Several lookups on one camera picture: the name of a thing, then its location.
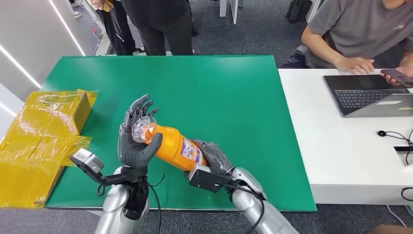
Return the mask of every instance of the plastic bottle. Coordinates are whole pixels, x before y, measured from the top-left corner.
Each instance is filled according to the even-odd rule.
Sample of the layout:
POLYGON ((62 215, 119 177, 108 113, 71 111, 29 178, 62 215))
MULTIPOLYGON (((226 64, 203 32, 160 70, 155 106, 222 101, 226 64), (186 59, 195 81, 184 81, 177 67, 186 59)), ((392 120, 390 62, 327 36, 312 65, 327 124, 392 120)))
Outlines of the plastic bottle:
POLYGON ((192 171, 195 164, 206 165, 202 151, 178 130, 158 125, 152 116, 144 116, 133 125, 132 138, 139 143, 149 144, 156 133, 162 133, 162 145, 156 156, 183 171, 192 171))

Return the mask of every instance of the laptop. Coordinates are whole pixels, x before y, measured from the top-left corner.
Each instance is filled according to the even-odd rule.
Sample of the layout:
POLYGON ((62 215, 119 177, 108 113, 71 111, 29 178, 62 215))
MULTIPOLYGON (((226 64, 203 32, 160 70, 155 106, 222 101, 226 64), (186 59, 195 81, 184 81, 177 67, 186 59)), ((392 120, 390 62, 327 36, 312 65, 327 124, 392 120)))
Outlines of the laptop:
POLYGON ((380 75, 323 78, 342 117, 413 116, 413 94, 380 75))

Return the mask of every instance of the green table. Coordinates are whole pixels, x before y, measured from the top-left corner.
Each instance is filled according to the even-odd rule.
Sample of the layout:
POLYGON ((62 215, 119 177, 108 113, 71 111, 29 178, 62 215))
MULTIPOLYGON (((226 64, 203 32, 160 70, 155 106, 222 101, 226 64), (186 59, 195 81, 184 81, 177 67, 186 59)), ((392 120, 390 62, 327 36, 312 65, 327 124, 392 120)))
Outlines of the green table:
MULTIPOLYGON (((104 175, 120 166, 119 124, 129 105, 150 94, 157 122, 187 138, 217 142, 234 166, 248 169, 278 209, 316 210, 272 56, 64 57, 42 91, 97 91, 83 136, 105 164, 104 175)), ((162 208, 234 209, 224 190, 191 187, 182 171, 154 158, 148 180, 162 208)), ((76 167, 67 168, 46 207, 101 207, 97 184, 76 167)), ((156 207, 150 194, 151 207, 156 207)))

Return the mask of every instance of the yellow plastic wrap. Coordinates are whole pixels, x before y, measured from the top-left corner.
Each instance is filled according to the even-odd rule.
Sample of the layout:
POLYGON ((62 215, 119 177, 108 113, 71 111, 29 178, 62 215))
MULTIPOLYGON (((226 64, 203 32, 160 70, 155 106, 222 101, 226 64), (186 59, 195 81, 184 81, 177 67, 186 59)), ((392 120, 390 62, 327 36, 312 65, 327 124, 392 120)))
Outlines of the yellow plastic wrap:
POLYGON ((0 207, 43 207, 79 136, 96 93, 33 92, 0 142, 0 207))

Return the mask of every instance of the silver robotic arm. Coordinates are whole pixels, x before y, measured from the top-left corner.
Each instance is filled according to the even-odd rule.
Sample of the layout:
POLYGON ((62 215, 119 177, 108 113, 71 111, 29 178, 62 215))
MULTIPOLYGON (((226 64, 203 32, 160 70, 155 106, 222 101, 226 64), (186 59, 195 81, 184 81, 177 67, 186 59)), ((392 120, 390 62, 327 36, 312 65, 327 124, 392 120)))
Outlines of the silver robotic arm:
MULTIPOLYGON (((234 168, 233 179, 242 179, 247 185, 240 188, 248 189, 263 198, 264 214, 255 228, 258 234, 298 234, 290 222, 267 199, 261 184, 244 168, 234 168)), ((253 225, 260 217, 262 205, 254 195, 242 190, 234 189, 231 200, 234 206, 242 212, 248 222, 253 225)))
POLYGON ((204 153, 209 167, 196 165, 188 175, 189 184, 212 192, 224 187, 234 206, 258 234, 299 234, 268 200, 262 185, 246 169, 232 167, 213 142, 193 141, 204 153))
POLYGON ((105 187, 112 186, 103 203, 103 211, 95 234, 136 234, 140 233, 149 210, 150 186, 147 182, 148 163, 162 143, 162 134, 157 133, 147 145, 134 142, 131 136, 133 124, 142 116, 153 116, 157 109, 148 112, 152 105, 149 95, 135 100, 125 112, 119 126, 118 157, 122 166, 113 175, 103 176, 103 163, 85 149, 78 150, 70 160, 84 173, 99 184, 97 193, 104 195, 105 187))

